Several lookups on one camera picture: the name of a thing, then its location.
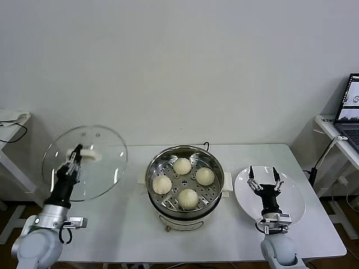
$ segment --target white wall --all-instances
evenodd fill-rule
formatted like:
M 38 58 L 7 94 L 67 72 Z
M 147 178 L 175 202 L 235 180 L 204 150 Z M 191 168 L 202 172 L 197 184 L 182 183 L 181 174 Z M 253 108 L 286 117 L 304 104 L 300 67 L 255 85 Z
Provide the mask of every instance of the white wall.
M 1 1 L 0 107 L 32 113 L 34 174 L 48 141 L 83 124 L 110 126 L 128 145 L 309 141 L 306 124 L 334 112 L 330 98 L 359 71 L 358 8 Z

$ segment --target cable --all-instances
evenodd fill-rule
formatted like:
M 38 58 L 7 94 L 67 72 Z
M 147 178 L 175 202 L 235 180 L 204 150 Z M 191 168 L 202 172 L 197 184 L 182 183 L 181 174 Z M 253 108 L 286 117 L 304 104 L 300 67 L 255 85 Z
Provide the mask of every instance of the cable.
M 314 267 L 314 269 L 318 269 L 318 268 L 314 265 L 314 263 L 309 262 L 308 264 L 310 264 L 312 267 Z
M 205 268 L 205 269 L 219 269 L 217 267 L 213 267 L 213 266 L 203 266 L 203 265 L 200 265 L 198 263 L 179 263 L 177 265 L 172 265 L 172 266 L 169 266 L 167 267 L 166 269 L 171 269 L 171 268 L 177 268 L 177 267 L 180 267 L 182 265 L 195 265 L 195 266 L 198 266 L 198 267 L 201 267 L 201 268 Z
M 176 265 L 172 265 L 172 266 L 167 267 L 166 269 L 176 268 L 176 267 L 179 267 L 181 265 L 185 265 L 185 263 L 179 263 L 179 264 L 176 264 Z
M 204 142 L 203 143 L 203 145 L 205 146 L 205 145 L 207 145 L 207 149 L 206 149 L 206 151 L 208 151 L 209 150 L 209 142 L 208 141 L 206 141 L 206 142 Z
M 343 140 L 348 140 L 347 137 L 345 136 L 336 136 L 334 137 L 331 142 L 327 145 L 327 147 L 325 148 L 323 154 L 319 157 L 318 161 L 316 162 L 316 164 L 314 165 L 314 167 L 312 167 L 312 169 L 310 170 L 309 173 L 309 183 L 310 185 L 313 187 L 314 183 L 315 183 L 315 178 L 316 178 L 316 174 L 318 172 L 319 167 L 322 165 L 325 157 L 327 156 L 327 154 L 329 153 L 330 149 L 332 147 L 334 147 L 335 143 L 339 142 L 339 141 L 343 141 Z
M 23 125 L 21 125 L 21 124 L 18 124 L 17 122 L 14 122 L 14 124 L 19 125 L 20 127 L 24 128 L 24 129 L 25 129 L 25 133 L 23 133 L 22 136 L 20 136 L 18 139 L 14 140 L 14 141 L 5 141 L 5 140 L 1 140 L 1 139 L 0 139 L 0 142 L 4 142 L 4 143 L 15 143 L 15 142 L 19 141 L 20 139 L 22 139 L 22 138 L 26 135 L 26 133 L 27 133 L 27 128 L 26 128 L 25 126 L 23 126 Z
M 346 195 L 347 204 L 348 204 L 348 206 L 350 206 L 350 208 L 351 208 L 352 210 L 354 210 L 354 211 L 356 211 L 357 213 L 359 213 L 358 210 L 356 210 L 354 207 L 352 207 L 352 206 L 350 205 L 350 203 L 349 203 L 349 201 L 348 201 L 348 195 L 349 195 L 348 185 L 346 185 L 346 187 L 347 187 L 347 195 Z
M 355 259 L 359 259 L 350 249 L 347 248 L 347 250 L 349 250 L 349 252 L 354 256 Z
M 69 225 L 69 224 L 71 224 L 71 223 L 68 223 L 68 221 L 64 221 L 64 222 L 61 224 L 61 226 L 60 226 L 60 230 L 58 231 L 58 240 L 61 242 L 61 244 L 64 244 L 64 245 L 68 245 L 68 244 L 70 244 L 71 241 L 72 241 L 72 232 L 71 232 L 71 230 L 70 230 L 69 228 L 66 228 L 67 231 L 68 231 L 68 234 L 69 234 L 69 236 L 70 236 L 69 240 L 68 240 L 67 242 L 65 242 L 65 241 L 62 239 L 63 227 L 64 227 L 65 225 Z
M 230 262 L 230 264 L 233 266 L 234 269 L 238 269 L 237 266 L 233 262 Z
M 331 140 L 331 142 L 327 145 L 327 147 L 325 148 L 323 154 L 319 157 L 318 161 L 316 162 L 316 164 L 314 165 L 314 168 L 316 168 L 316 166 L 318 165 L 319 161 L 321 160 L 321 158 L 325 155 L 326 151 L 328 150 L 328 148 L 330 147 L 330 145 L 333 143 L 333 141 L 335 140 L 335 137 Z
M 262 231 L 261 229 L 259 229 L 258 223 L 255 223 L 255 226 L 256 226 L 256 228 L 257 228 L 258 231 L 260 231 L 262 234 L 265 234 L 264 231 Z M 270 232 L 269 232 L 269 235 L 280 234 L 282 231 L 283 231 L 283 227 L 281 227 L 279 231 L 270 231 Z

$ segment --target white desk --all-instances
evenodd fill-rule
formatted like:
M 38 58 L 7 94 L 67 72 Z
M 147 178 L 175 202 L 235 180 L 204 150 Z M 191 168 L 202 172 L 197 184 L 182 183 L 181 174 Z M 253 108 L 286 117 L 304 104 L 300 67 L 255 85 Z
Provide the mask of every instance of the white desk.
M 107 194 L 72 203 L 69 216 L 89 219 L 86 229 L 73 231 L 59 261 L 104 263 L 224 262 L 263 260 L 263 235 L 234 196 L 223 198 L 205 226 L 190 232 L 165 232 L 146 192 L 137 184 L 149 161 L 168 146 L 130 146 L 125 175 Z M 346 248 L 315 192 L 286 145 L 212 145 L 232 177 L 249 165 L 275 166 L 293 178 L 306 201 L 302 220 L 289 229 L 303 258 L 335 257 Z

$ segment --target glass lid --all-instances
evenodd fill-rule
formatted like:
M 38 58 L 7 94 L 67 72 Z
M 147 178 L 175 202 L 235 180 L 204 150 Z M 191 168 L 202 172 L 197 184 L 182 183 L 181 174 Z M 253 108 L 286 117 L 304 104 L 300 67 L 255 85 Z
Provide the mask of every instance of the glass lid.
M 78 144 L 83 145 L 81 172 L 72 191 L 72 202 L 91 200 L 108 192 L 124 174 L 127 163 L 125 141 L 116 131 L 99 125 L 76 127 L 58 137 L 44 155 L 42 178 L 50 182 L 50 192 L 57 181 L 57 169 Z

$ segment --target steamed bun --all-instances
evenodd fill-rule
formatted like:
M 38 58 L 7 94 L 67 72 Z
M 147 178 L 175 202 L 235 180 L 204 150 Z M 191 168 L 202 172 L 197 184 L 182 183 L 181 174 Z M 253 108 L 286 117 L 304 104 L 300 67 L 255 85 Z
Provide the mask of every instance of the steamed bun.
M 198 204 L 198 195 L 193 189 L 184 189 L 178 195 L 178 204 L 185 210 L 194 209 Z
M 171 188 L 172 182 L 165 175 L 159 175 L 152 181 L 152 189 L 157 194 L 166 194 Z
M 207 167 L 200 168 L 196 173 L 196 180 L 201 185 L 211 185 L 214 181 L 214 173 Z
M 179 158 L 173 164 L 173 170 L 179 175 L 188 174 L 191 171 L 191 163 L 186 158 Z

